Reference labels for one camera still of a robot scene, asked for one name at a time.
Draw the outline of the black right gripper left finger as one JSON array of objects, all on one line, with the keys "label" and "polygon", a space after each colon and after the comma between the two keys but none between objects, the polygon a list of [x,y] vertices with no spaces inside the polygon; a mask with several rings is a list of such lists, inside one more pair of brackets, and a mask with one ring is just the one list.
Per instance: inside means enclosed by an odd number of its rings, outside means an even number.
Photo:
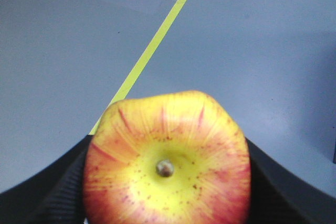
[{"label": "black right gripper left finger", "polygon": [[1,223],[84,223],[82,181],[89,135],[51,165],[1,193]]}]

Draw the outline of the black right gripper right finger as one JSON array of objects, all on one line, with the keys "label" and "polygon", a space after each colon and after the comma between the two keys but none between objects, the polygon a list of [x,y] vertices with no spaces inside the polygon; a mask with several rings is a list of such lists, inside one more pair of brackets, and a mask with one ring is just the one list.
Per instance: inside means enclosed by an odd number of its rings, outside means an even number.
[{"label": "black right gripper right finger", "polygon": [[335,223],[335,198],[291,173],[252,141],[247,223]]}]

